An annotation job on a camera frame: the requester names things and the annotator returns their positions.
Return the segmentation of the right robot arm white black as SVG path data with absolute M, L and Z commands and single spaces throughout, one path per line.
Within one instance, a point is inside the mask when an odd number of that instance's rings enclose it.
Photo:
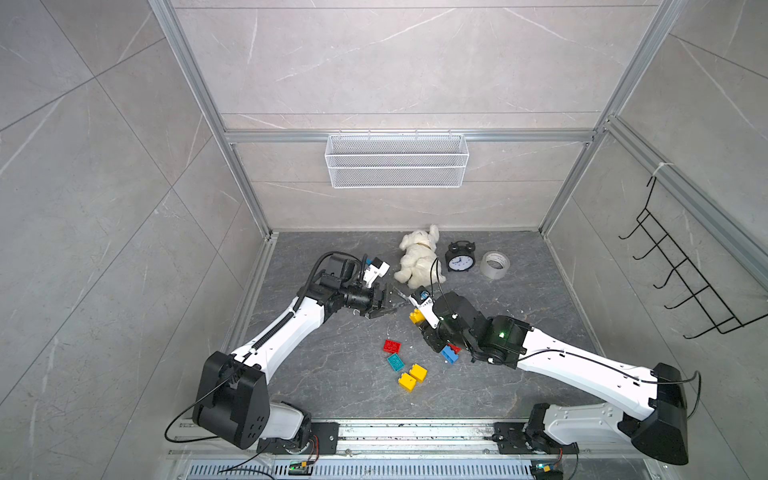
M 535 405 L 524 430 L 532 449 L 628 443 L 660 462 L 688 464 L 687 380 L 677 368 L 634 366 L 590 353 L 525 321 L 486 317 L 454 292 L 434 298 L 421 288 L 408 299 L 435 352 L 459 347 L 473 362 L 544 375 L 599 398 L 592 405 Z

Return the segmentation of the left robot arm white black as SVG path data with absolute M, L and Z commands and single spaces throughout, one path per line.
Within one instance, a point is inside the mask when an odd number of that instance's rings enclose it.
M 242 450 L 261 440 L 304 448 L 311 439 L 311 415 L 271 402 L 268 385 L 293 350 L 339 310 L 367 318 L 395 311 L 394 290 L 383 280 L 389 270 L 378 257 L 359 259 L 339 251 L 321 255 L 276 320 L 234 351 L 208 357 L 192 406 L 194 424 Z

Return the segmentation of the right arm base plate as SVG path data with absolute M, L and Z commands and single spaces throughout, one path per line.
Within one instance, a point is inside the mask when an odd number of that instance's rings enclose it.
M 544 433 L 528 433 L 524 422 L 494 422 L 490 439 L 496 444 L 498 452 L 511 454 L 576 454 L 578 445 L 560 444 Z

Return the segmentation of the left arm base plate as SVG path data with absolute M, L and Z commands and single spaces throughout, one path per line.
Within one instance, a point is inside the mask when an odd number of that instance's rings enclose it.
M 260 439 L 257 450 L 273 454 L 290 455 L 333 455 L 340 438 L 338 422 L 315 422 L 300 428 L 291 440 Z

